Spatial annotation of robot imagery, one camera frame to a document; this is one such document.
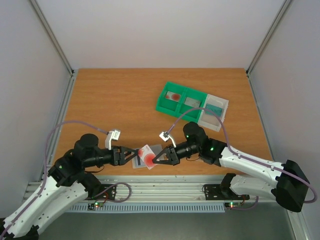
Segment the teal credit card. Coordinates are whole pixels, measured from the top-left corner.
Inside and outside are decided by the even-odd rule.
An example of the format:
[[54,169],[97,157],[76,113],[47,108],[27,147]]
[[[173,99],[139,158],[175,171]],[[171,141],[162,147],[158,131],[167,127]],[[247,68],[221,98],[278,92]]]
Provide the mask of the teal credit card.
[[218,117],[220,117],[223,114],[223,109],[221,107],[212,104],[206,104],[205,108],[215,113]]

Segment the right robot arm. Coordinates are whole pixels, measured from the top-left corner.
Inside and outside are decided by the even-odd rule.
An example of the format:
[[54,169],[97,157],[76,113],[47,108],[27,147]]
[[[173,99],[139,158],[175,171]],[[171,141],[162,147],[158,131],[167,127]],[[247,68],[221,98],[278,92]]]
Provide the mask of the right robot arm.
[[246,154],[223,141],[208,137],[195,122],[187,123],[183,133],[184,142],[168,145],[152,162],[175,166],[181,159],[197,154],[206,164],[234,169],[247,175],[228,173],[224,176],[220,191],[225,198],[251,195],[274,200],[292,212],[302,210],[310,182],[296,162],[287,160],[281,163]]

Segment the red credit card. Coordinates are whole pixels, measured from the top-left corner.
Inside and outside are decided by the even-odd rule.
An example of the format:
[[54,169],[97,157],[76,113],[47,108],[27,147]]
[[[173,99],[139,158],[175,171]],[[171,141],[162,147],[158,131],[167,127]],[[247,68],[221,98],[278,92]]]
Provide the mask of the red credit card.
[[138,150],[138,156],[140,157],[140,160],[144,163],[144,165],[151,170],[153,167],[155,167],[157,164],[154,164],[152,162],[153,158],[160,153],[162,150],[162,146],[160,144],[157,145],[148,145],[141,147]]

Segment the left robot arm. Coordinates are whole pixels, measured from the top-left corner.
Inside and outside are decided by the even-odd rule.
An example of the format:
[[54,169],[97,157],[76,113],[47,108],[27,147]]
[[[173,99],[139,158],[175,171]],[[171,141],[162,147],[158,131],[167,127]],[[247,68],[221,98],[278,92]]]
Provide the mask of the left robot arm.
[[136,149],[113,146],[113,136],[107,137],[107,147],[99,148],[96,135],[87,133],[75,142],[47,171],[38,189],[10,216],[1,220],[0,238],[6,240],[37,240],[43,230],[72,205],[83,200],[115,198],[109,187],[102,186],[90,167],[123,166],[138,156]]

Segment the beige leather card holder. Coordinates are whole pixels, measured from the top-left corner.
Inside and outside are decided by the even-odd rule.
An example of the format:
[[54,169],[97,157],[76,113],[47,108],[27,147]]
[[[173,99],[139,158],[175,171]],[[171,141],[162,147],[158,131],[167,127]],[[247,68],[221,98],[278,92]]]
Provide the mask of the beige leather card holder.
[[147,168],[151,170],[157,164],[153,163],[153,159],[163,150],[161,144],[145,145],[138,149],[138,155],[135,156],[131,162],[134,169]]

